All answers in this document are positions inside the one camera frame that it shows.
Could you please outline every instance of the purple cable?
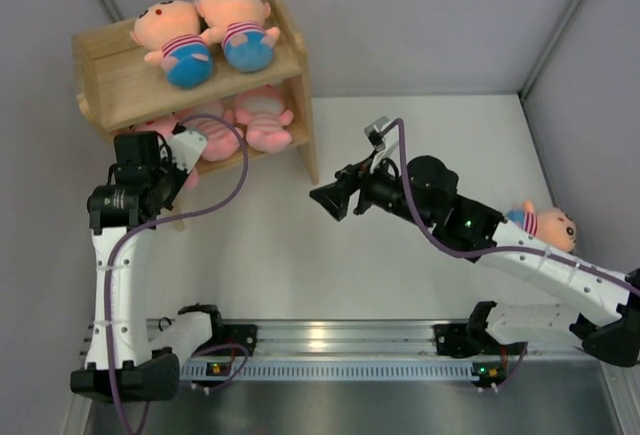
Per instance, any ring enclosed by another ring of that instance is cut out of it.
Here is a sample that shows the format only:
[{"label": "purple cable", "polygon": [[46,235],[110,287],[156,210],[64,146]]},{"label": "purple cable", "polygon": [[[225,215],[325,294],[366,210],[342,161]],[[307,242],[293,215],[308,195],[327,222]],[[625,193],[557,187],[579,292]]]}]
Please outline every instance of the purple cable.
[{"label": "purple cable", "polygon": [[[482,250],[473,250],[469,252],[463,252],[460,250],[454,250],[452,248],[447,247],[443,243],[440,242],[427,228],[427,226],[420,218],[420,213],[418,212],[418,207],[416,206],[416,202],[413,199],[413,194],[411,193],[411,182],[409,181],[409,174],[407,169],[407,145],[404,134],[404,121],[401,118],[396,118],[388,127],[386,127],[382,132],[380,132],[381,136],[385,136],[389,133],[394,127],[398,127],[398,132],[400,135],[400,178],[402,179],[402,189],[404,191],[404,196],[407,199],[407,205],[409,206],[409,211],[411,212],[411,217],[413,218],[414,223],[418,226],[420,231],[423,233],[425,237],[441,252],[446,253],[450,257],[454,258],[476,258],[482,257],[484,255],[489,255],[491,253],[500,253],[500,252],[521,252],[528,253],[531,255],[538,255],[540,257],[547,256],[544,250],[539,250],[537,248],[530,247],[519,247],[517,245],[513,246],[504,246],[504,247],[492,247],[492,248],[484,248]],[[556,262],[562,263],[569,267],[576,267],[576,262],[562,257],[560,255],[556,255],[555,253],[551,253],[548,255],[548,258],[551,260],[555,260]],[[634,287],[633,285],[620,280],[613,275],[609,275],[601,270],[598,270],[595,267],[589,267],[584,265],[578,265],[577,268],[586,272],[594,277],[602,278],[603,280],[607,280],[608,282],[613,283],[619,287],[624,288],[628,292],[633,293],[634,295],[640,297],[640,290]]]},{"label": "purple cable", "polygon": [[[170,217],[165,217],[165,218],[162,218],[162,219],[159,219],[159,220],[153,220],[153,221],[144,223],[144,224],[132,229],[131,231],[127,232],[114,245],[113,250],[111,251],[111,254],[109,255],[109,259],[107,261],[107,267],[113,267],[113,265],[115,263],[115,260],[116,260],[116,257],[118,256],[118,252],[124,246],[124,244],[127,242],[127,240],[129,240],[134,235],[136,235],[136,234],[138,234],[138,233],[140,233],[143,230],[146,230],[148,228],[157,227],[159,225],[164,225],[165,223],[174,222],[176,220],[184,220],[184,219],[187,219],[187,218],[199,217],[201,215],[206,215],[208,213],[214,212],[214,211],[224,207],[229,202],[231,202],[231,200],[233,200],[235,198],[235,196],[238,194],[238,192],[240,192],[240,189],[244,185],[244,181],[247,178],[247,171],[249,170],[249,152],[247,151],[247,146],[245,145],[244,140],[242,139],[240,134],[238,134],[238,132],[235,130],[235,127],[231,123],[229,123],[228,121],[226,121],[222,117],[218,117],[217,115],[211,115],[211,114],[191,115],[191,116],[185,118],[184,120],[182,120],[181,123],[188,122],[190,120],[194,120],[194,119],[197,119],[197,118],[208,118],[210,120],[215,120],[217,122],[222,123],[229,130],[231,130],[231,133],[233,133],[235,135],[235,137],[238,139],[238,141],[240,142],[240,148],[242,150],[242,155],[243,155],[243,164],[242,164],[242,173],[240,174],[240,179],[238,180],[237,185],[235,186],[235,188],[232,190],[232,192],[224,200],[222,200],[221,202],[216,203],[215,205],[212,205],[211,207],[203,208],[201,210],[195,210],[193,212],[182,213],[180,215],[172,215]],[[142,431],[144,430],[144,425],[145,425],[145,423],[147,421],[147,415],[149,414],[150,402],[147,402],[147,404],[145,406],[144,414],[143,414],[142,420],[140,422],[140,426],[138,427],[138,429],[136,431],[134,431],[133,428],[131,428],[131,425],[129,424],[129,420],[127,419],[127,414],[124,411],[124,405],[122,404],[122,399],[120,398],[120,392],[118,391],[118,382],[117,382],[117,378],[116,378],[115,347],[114,347],[114,338],[113,338],[113,327],[110,324],[111,317],[112,317],[112,312],[111,312],[111,282],[112,282],[112,279],[113,279],[113,270],[111,268],[108,268],[105,271],[105,276],[104,276],[104,318],[105,318],[106,330],[107,330],[107,332],[106,332],[106,336],[107,336],[107,357],[108,357],[108,361],[109,361],[109,384],[111,385],[111,396],[113,397],[113,403],[115,405],[116,412],[118,413],[118,418],[120,419],[120,422],[122,423],[122,426],[123,426],[125,432],[127,433],[127,435],[140,435],[142,433]]]},{"label": "purple cable", "polygon": [[[231,349],[240,350],[244,355],[244,360],[242,360],[242,363],[240,364],[240,366],[229,376],[229,378],[227,378],[220,385],[216,385],[215,387],[213,387],[213,389],[211,389],[209,393],[214,393],[219,390],[222,390],[227,385],[229,385],[234,378],[240,375],[240,372],[242,372],[242,370],[244,369],[244,366],[249,361],[249,357],[251,356],[249,354],[249,350],[247,350],[247,348],[244,345],[240,345],[239,343],[226,343],[224,345],[216,345],[215,347],[207,348],[205,350],[202,350],[200,352],[196,352],[193,354],[194,357],[204,357],[205,355],[211,355],[212,353],[215,353],[215,352],[220,352],[222,350],[231,350]],[[191,385],[191,383],[183,382],[182,385]]]}]

